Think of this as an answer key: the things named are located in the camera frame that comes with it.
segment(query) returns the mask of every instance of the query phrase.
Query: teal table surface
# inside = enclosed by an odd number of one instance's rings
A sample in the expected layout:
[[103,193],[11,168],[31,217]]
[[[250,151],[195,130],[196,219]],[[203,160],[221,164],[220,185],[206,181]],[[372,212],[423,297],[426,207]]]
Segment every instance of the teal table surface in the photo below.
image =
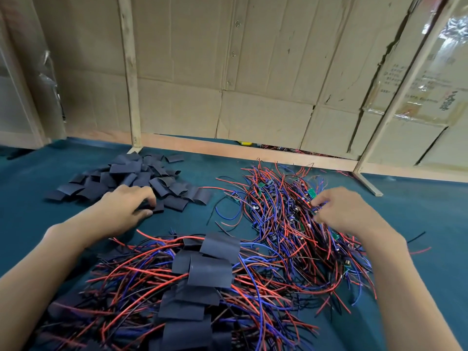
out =
[[[0,158],[0,272],[5,273],[21,260],[40,241],[45,230],[53,224],[80,212],[85,206],[77,203],[52,203],[44,195],[67,182],[75,173],[109,162],[129,146],[107,143],[83,143],[68,139],[55,142],[23,157],[4,161]],[[174,153],[168,150],[144,148],[142,153]],[[218,156],[184,153],[183,162],[171,164],[182,171],[180,178],[198,186],[229,188],[217,181],[218,176],[243,180],[242,167],[254,161]],[[465,317],[468,302],[468,282],[462,269],[468,242],[468,185],[413,180],[384,176],[368,176],[383,193],[374,197],[350,177],[340,173],[313,169],[309,173],[321,175],[328,187],[345,186],[359,192],[396,230],[408,240],[427,233],[410,244],[410,251],[432,247],[426,253],[413,256],[414,263],[430,293],[448,321],[462,348],[468,349],[468,321]],[[223,193],[214,190],[208,206],[188,204],[183,213],[166,209],[144,221],[139,229],[149,235],[164,235],[169,230],[178,234],[198,234],[217,231],[215,221],[222,219],[215,213],[207,224],[215,202]],[[218,209],[233,216],[238,206],[223,200]],[[247,220],[234,230],[239,238],[254,236]],[[342,295],[352,298],[352,291],[341,289]],[[314,317],[313,310],[303,310],[299,317],[320,327],[320,336],[313,341],[322,350],[384,350],[380,314],[376,301],[364,293],[351,315],[329,313]]]

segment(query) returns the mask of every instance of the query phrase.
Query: hand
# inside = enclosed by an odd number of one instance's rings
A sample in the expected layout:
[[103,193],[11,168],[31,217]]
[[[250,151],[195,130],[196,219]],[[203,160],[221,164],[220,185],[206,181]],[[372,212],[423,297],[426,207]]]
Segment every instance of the hand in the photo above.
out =
[[381,231],[395,232],[356,192],[344,187],[326,189],[312,200],[311,205],[318,206],[325,202],[327,203],[313,218],[317,223],[325,223],[341,233],[354,235],[361,241],[370,235],[378,235]]
[[107,192],[91,207],[51,227],[45,237],[65,235],[76,240],[82,248],[87,248],[103,238],[123,234],[140,220],[150,217],[153,211],[149,209],[135,211],[144,200],[156,206],[156,197],[150,187],[121,185],[115,191]]

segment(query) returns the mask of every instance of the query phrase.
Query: cardboard wall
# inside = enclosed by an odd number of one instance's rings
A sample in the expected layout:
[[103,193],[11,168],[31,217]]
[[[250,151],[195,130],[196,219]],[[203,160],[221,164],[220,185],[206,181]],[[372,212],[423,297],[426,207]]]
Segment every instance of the cardboard wall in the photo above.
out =
[[[436,1],[132,0],[142,131],[357,159],[391,100],[384,74],[409,64]],[[117,0],[34,4],[67,131],[128,131]],[[371,161],[414,165],[446,125],[397,120]]]

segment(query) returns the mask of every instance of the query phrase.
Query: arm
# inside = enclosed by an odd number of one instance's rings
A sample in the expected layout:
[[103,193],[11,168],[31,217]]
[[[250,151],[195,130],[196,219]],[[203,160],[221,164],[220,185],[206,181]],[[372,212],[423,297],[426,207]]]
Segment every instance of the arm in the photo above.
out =
[[119,186],[106,193],[93,206],[49,228],[32,252],[0,278],[0,350],[23,347],[86,247],[124,233],[153,213],[135,212],[144,199],[156,205],[149,187]]
[[324,202],[314,219],[358,237],[366,249],[389,350],[461,350],[413,265],[403,236],[356,192],[328,189],[311,204]]

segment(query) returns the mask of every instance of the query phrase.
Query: left hand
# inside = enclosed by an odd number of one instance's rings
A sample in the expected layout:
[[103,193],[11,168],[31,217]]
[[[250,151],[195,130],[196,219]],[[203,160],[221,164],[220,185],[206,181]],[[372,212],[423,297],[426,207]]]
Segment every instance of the left hand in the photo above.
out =
[[51,227],[45,237],[64,235],[87,248],[103,238],[123,234],[140,220],[150,217],[153,211],[149,209],[135,211],[144,200],[156,206],[156,197],[150,187],[121,185],[115,191],[106,193],[91,207]]

